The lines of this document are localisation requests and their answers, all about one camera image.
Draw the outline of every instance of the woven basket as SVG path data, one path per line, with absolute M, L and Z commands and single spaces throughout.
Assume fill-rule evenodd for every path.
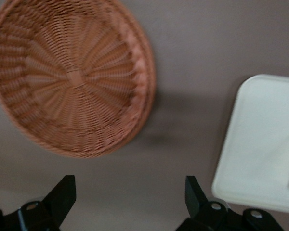
M 0 102 L 51 151 L 86 158 L 125 145 L 155 86 L 149 43 L 116 0 L 9 0 L 0 10 Z

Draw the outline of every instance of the wicker basket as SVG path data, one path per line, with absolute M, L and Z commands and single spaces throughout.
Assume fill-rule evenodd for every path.
M 116 0 L 9 0 L 0 10 L 0 102 L 51 151 L 86 158 L 123 146 L 155 86 L 148 41 Z

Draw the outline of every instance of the metal rivet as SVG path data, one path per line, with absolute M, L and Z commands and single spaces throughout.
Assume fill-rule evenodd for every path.
M 27 210 L 35 209 L 37 205 L 38 205 L 37 203 L 30 204 L 27 206 Z
M 222 207 L 218 203 L 211 204 L 211 207 L 215 210 L 221 210 L 222 209 Z
M 252 210 L 250 213 L 254 218 L 262 218 L 262 214 L 256 210 Z

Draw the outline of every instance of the basket center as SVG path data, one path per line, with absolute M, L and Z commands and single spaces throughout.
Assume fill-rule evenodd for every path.
M 66 76 L 74 87 L 79 87 L 85 83 L 81 70 L 67 72 Z

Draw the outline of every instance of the basket rim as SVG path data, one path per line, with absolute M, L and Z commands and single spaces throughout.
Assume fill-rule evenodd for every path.
M 0 26 L 2 25 L 5 17 L 7 14 L 15 7 L 15 5 L 21 3 L 23 0 L 7 0 L 0 8 Z M 21 131 L 25 137 L 32 140 L 38 146 L 45 148 L 48 151 L 52 151 L 55 154 L 65 156 L 65 157 L 72 157 L 72 158 L 92 158 L 92 157 L 99 157 L 105 154 L 109 154 L 120 147 L 123 147 L 127 144 L 131 139 L 133 139 L 137 133 L 142 129 L 145 122 L 147 121 L 149 114 L 152 110 L 154 96 L 156 93 L 156 68 L 154 63 L 154 56 L 152 52 L 151 45 L 147 36 L 145 35 L 143 28 L 139 24 L 139 22 L 135 19 L 133 14 L 119 1 L 119 0 L 106 0 L 109 4 L 111 4 L 120 15 L 124 16 L 125 20 L 129 22 L 129 26 L 131 27 L 132 31 L 135 33 L 135 36 L 139 40 L 140 47 L 143 50 L 143 54 L 147 63 L 147 75 L 150 78 L 148 91 L 145 97 L 145 104 L 142 108 L 142 116 L 137 118 L 136 125 L 132 128 L 132 130 L 118 143 L 113 146 L 108 146 L 103 151 L 98 152 L 73 152 L 60 149 L 58 147 L 52 146 L 47 142 L 43 141 L 40 137 L 32 134 L 28 129 L 22 126 L 19 121 L 13 116 L 11 113 L 10 108 L 4 102 L 4 97 L 0 92 L 0 105 L 2 106 L 4 112 L 7 114 L 8 118 L 12 121 L 12 123 Z

